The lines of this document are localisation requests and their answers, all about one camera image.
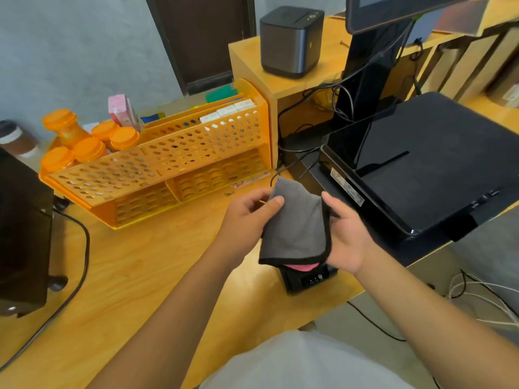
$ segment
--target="orange lid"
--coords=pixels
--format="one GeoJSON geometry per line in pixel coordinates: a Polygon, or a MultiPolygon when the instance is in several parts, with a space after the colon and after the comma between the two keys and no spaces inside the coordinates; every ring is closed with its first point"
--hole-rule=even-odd
{"type": "Polygon", "coordinates": [[[107,140],[119,128],[121,128],[120,125],[113,120],[106,120],[92,129],[92,135],[99,140],[107,140]]]}
{"type": "Polygon", "coordinates": [[[67,147],[61,146],[50,150],[42,158],[42,167],[50,172],[57,172],[74,162],[74,154],[72,150],[67,147]]]}
{"type": "Polygon", "coordinates": [[[139,141],[139,132],[133,127],[121,127],[110,136],[114,149],[123,150],[139,141]]]}
{"type": "Polygon", "coordinates": [[[106,152],[106,146],[96,138],[86,138],[74,146],[74,157],[79,162],[96,160],[106,152]]]}
{"type": "Polygon", "coordinates": [[[46,130],[59,131],[77,123],[77,116],[68,109],[60,109],[44,116],[42,123],[46,130]]]}

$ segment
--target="dark door frame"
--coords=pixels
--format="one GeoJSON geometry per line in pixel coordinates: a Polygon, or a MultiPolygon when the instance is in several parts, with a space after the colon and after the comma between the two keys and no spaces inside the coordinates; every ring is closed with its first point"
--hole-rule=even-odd
{"type": "MultiPolygon", "coordinates": [[[[159,15],[159,11],[157,8],[157,4],[155,0],[146,0],[149,11],[152,14],[152,18],[157,26],[157,30],[160,35],[160,39],[164,44],[164,49],[166,54],[168,55],[169,62],[173,68],[173,72],[178,80],[178,85],[180,86],[180,90],[182,90],[182,94],[193,95],[200,93],[205,90],[210,90],[216,88],[218,86],[228,84],[232,82],[232,71],[225,71],[223,73],[219,73],[218,75],[210,76],[204,79],[200,79],[194,82],[186,82],[182,76],[182,71],[178,67],[178,63],[175,60],[175,55],[173,53],[173,48],[171,46],[170,40],[166,34],[164,23],[159,15]]],[[[248,32],[245,32],[245,38],[255,37],[256,36],[256,11],[254,7],[254,0],[242,0],[242,11],[243,16],[246,18],[246,22],[248,21],[248,32]]]]}

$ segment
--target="pink cloth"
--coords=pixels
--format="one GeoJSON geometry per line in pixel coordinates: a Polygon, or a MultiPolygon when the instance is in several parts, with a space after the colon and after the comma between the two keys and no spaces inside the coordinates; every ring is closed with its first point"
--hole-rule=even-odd
{"type": "Polygon", "coordinates": [[[286,264],[285,265],[287,268],[291,268],[291,269],[294,269],[294,270],[299,270],[300,272],[309,272],[310,270],[316,268],[317,266],[319,266],[318,263],[314,263],[314,264],[286,264]]]}

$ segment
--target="green item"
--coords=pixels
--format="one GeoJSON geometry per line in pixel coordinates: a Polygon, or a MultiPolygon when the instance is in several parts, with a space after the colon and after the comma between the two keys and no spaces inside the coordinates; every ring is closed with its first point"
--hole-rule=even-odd
{"type": "Polygon", "coordinates": [[[216,89],[215,91],[211,91],[209,94],[206,94],[205,100],[207,103],[219,101],[220,99],[232,97],[233,95],[237,95],[238,91],[233,89],[230,84],[226,84],[225,86],[216,89]]]}

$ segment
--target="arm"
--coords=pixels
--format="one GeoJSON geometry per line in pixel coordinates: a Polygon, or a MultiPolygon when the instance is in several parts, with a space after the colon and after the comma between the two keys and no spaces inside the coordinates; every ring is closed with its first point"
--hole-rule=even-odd
{"type": "Polygon", "coordinates": [[[329,264],[355,275],[445,388],[515,388],[519,349],[464,314],[378,247],[359,215],[323,192],[332,220],[329,264]]]}
{"type": "Polygon", "coordinates": [[[238,196],[213,243],[173,288],[157,311],[88,385],[88,389],[176,389],[230,272],[259,241],[263,226],[281,209],[271,188],[238,196]]]}

